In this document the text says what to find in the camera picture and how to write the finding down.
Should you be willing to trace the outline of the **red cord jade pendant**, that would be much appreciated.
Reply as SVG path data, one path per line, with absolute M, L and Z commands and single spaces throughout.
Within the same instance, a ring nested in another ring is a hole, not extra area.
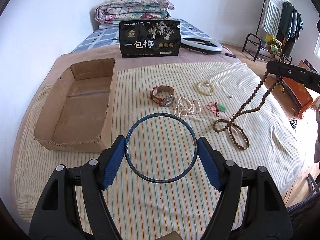
M 219 117 L 220 113 L 222 113 L 225 116 L 227 116 L 228 118 L 230 118 L 230 116 L 226 113 L 226 108 L 217 102 L 208 103 L 206 105 L 206 109 L 208 111 L 210 111 L 211 113 L 213 113 L 216 117 Z

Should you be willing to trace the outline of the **thin blue bangle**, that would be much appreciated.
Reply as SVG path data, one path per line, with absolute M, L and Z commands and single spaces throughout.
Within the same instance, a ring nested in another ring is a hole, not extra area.
M 193 153 L 193 158 L 189 164 L 189 166 L 178 176 L 174 177 L 174 178 L 170 178 L 170 179 L 154 179 L 154 178 L 150 178 L 147 177 L 145 175 L 143 175 L 141 172 L 139 172 L 136 167 L 133 165 L 130 156 L 129 156 L 129 141 L 131 139 L 131 135 L 134 132 L 134 130 L 143 122 L 145 122 L 146 120 L 152 119 L 152 118 L 157 118 L 157 117 L 165 117 L 165 118 L 171 118 L 174 119 L 178 122 L 180 122 L 181 124 L 183 124 L 186 129 L 189 131 L 189 133 L 191 134 L 191 137 L 193 139 L 193 143 L 194 143 L 194 153 Z M 129 165 L 129 167 L 131 168 L 131 170 L 140 178 L 142 178 L 145 181 L 148 181 L 150 183 L 155 183 L 155 184 L 168 184 L 168 183 L 173 183 L 175 181 L 178 181 L 180 179 L 182 179 L 183 177 L 185 177 L 193 168 L 193 166 L 196 163 L 197 160 L 197 156 L 198 156 L 198 146 L 197 146 L 197 139 L 195 136 L 195 132 L 193 131 L 192 127 L 183 119 L 181 119 L 180 117 L 173 115 L 173 114 L 169 114 L 169 113 L 152 113 L 149 115 L 146 115 L 142 118 L 140 118 L 138 121 L 136 121 L 132 127 L 129 129 L 126 138 L 125 138 L 125 146 L 124 146 L 124 155 L 126 158 L 126 162 Z

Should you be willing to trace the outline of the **red strap wristwatch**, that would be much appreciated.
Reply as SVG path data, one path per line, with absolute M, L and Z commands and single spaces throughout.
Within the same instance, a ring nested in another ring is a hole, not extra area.
M 171 86 L 156 86 L 152 89 L 149 98 L 161 107 L 169 107 L 175 101 L 175 90 Z

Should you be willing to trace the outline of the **orange covered low table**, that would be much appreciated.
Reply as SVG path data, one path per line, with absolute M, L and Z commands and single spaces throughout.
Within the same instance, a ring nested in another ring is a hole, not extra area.
M 299 112 L 297 114 L 299 119 L 303 118 L 303 113 L 311 108 L 311 106 L 316 102 L 318 97 L 313 98 L 310 94 L 310 89 L 306 88 L 303 84 L 291 80 L 287 77 L 281 77 L 285 84 L 285 87 L 289 89 L 293 98 L 296 100 L 297 104 L 300 106 Z

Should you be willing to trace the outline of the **dark hanging clothes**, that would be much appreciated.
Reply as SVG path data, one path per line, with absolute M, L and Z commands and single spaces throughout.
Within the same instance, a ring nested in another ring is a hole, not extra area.
M 286 57 L 291 56 L 301 30 L 303 30 L 301 14 L 290 2 L 285 1 L 276 38 L 282 43 L 282 51 Z

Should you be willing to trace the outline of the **black clothes rack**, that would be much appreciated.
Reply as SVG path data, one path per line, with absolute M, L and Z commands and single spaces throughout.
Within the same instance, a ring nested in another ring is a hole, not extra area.
M 292 56 L 286 57 L 283 54 L 282 47 L 280 47 L 275 41 L 271 41 L 268 43 L 265 42 L 265 37 L 267 33 L 264 32 L 263 29 L 261 29 L 260 27 L 264 4 L 265 4 L 265 0 L 263 1 L 263 7 L 261 10 L 257 29 L 255 33 L 249 33 L 246 36 L 244 45 L 242 47 L 242 51 L 246 52 L 254 62 L 256 60 L 263 60 L 263 61 L 278 60 L 282 62 L 291 63 Z

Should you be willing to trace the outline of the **yellow box on rack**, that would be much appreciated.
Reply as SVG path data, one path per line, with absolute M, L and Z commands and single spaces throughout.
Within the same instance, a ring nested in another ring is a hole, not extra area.
M 282 43 L 278 39 L 276 39 L 275 36 L 267 34 L 266 37 L 265 37 L 265 42 L 268 43 L 268 42 L 271 42 L 271 41 L 275 41 L 280 47 L 282 47 Z

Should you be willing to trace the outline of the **striped hanging towel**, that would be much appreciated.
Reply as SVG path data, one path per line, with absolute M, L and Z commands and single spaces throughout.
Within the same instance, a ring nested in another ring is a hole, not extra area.
M 265 0 L 260 27 L 264 32 L 276 36 L 280 24 L 284 0 Z

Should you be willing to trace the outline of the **open cardboard box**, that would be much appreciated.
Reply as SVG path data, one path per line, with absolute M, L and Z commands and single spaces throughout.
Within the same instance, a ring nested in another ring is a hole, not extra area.
M 34 138 L 48 150 L 99 153 L 106 148 L 106 119 L 114 59 L 72 64 L 54 83 Z

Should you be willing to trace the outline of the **striped yellow bed cover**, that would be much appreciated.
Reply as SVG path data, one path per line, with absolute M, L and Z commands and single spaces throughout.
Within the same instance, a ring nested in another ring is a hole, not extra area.
M 244 63 L 180 63 L 120 71 L 116 91 L 110 102 L 112 144 L 126 135 L 140 118 L 173 108 L 157 106 L 149 93 L 159 83 L 174 86 L 178 95 L 223 105 L 233 115 L 250 97 L 259 83 Z M 261 110 L 237 118 L 249 138 L 249 148 L 241 151 L 227 132 L 216 133 L 215 116 L 203 109 L 186 116 L 185 121 L 197 137 L 207 138 L 226 159 L 246 168 L 267 167 L 283 196 L 300 178 L 303 168 L 313 159 L 316 125 L 302 122 L 296 129 L 273 95 Z M 133 164 L 156 179 L 179 175 L 193 157 L 193 141 L 188 130 L 176 120 L 152 118 L 140 124 L 129 142 Z M 113 184 L 104 192 L 109 211 L 124 239 L 155 239 L 172 231 L 183 239 L 200 239 L 213 214 L 219 193 L 210 185 L 200 161 L 182 179 L 171 184 L 154 184 L 134 174 L 122 162 Z

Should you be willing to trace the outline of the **brown blanket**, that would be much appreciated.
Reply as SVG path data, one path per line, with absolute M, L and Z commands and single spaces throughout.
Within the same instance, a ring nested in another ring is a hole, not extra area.
M 53 89 L 55 80 L 63 81 L 65 75 L 72 75 L 72 70 L 94 71 L 96 68 L 111 70 L 106 78 L 108 100 L 116 91 L 116 75 L 119 71 L 158 64 L 229 62 L 238 63 L 239 59 L 227 57 L 225 54 L 204 55 L 200 52 L 183 49 L 178 56 L 141 57 L 125 59 L 120 55 L 118 45 L 105 46 L 98 49 L 70 53 L 60 56 L 54 63 L 48 76 L 34 96 L 31 105 L 20 125 L 15 142 L 13 190 L 18 211 L 25 220 L 31 219 L 37 201 L 58 163 L 74 167 L 84 163 L 92 155 L 99 154 L 109 146 L 111 126 L 108 118 L 111 111 L 105 111 L 96 125 L 91 124 L 85 137 L 77 137 L 72 142 L 62 145 L 54 144 L 51 136 L 35 140 L 35 127 L 47 98 L 58 98 L 59 92 Z

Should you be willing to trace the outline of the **black snack bag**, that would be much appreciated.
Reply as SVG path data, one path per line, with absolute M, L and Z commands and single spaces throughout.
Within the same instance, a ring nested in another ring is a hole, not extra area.
M 132 20 L 119 24 L 119 45 L 123 58 L 178 56 L 180 21 Z

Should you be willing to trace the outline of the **blue plaid bed sheet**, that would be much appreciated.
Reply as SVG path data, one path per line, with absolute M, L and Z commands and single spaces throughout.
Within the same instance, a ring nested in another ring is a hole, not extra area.
M 191 23 L 179 19 L 182 35 L 209 37 L 205 32 L 195 27 Z M 119 43 L 119 27 L 107 26 L 103 29 L 98 29 L 91 33 L 85 40 L 83 40 L 74 50 L 75 52 L 91 50 L 104 46 L 112 46 Z

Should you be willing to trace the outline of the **folded floral quilt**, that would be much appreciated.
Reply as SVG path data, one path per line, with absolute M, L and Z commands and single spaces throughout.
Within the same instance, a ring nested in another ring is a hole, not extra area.
M 95 10 L 101 24 L 118 25 L 121 21 L 151 19 L 167 20 L 175 6 L 170 0 L 107 0 Z

